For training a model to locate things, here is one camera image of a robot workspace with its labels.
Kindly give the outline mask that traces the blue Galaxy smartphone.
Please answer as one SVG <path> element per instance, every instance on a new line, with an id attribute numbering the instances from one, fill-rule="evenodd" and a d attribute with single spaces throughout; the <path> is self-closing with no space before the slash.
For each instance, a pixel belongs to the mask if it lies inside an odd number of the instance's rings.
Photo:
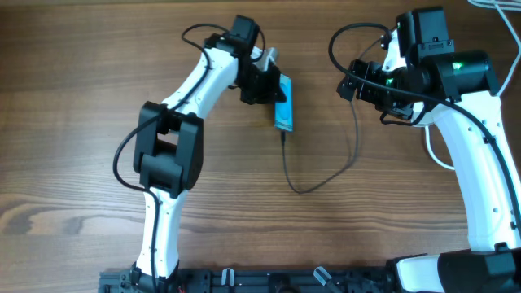
<path id="1" fill-rule="evenodd" d="M 280 88 L 286 96 L 286 101 L 274 104 L 274 126 L 280 130 L 292 132 L 293 103 L 291 78 L 282 74 L 280 76 Z"/>

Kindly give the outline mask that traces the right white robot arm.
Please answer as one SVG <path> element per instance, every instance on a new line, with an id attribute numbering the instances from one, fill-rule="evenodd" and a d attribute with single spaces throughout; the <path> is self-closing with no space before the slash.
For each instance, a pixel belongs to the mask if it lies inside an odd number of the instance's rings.
<path id="1" fill-rule="evenodd" d="M 392 292 L 517 292 L 520 180 L 501 120 L 489 56 L 457 52 L 440 7 L 397 16 L 383 28 L 383 63 L 353 60 L 338 94 L 371 103 L 385 125 L 440 131 L 462 193 L 469 247 L 387 264 Z"/>

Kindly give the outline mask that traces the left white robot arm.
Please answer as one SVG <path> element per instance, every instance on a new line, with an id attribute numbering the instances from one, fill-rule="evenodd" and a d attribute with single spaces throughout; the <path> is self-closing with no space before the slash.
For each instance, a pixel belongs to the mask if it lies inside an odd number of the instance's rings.
<path id="1" fill-rule="evenodd" d="M 242 102 L 284 103 L 281 72 L 255 20 L 237 15 L 197 45 L 201 57 L 183 84 L 162 103 L 143 104 L 138 125 L 116 149 L 112 171 L 123 186 L 143 193 L 146 218 L 142 250 L 129 272 L 131 291 L 180 292 L 177 249 L 182 209 L 204 161 L 204 119 L 227 89 Z"/>

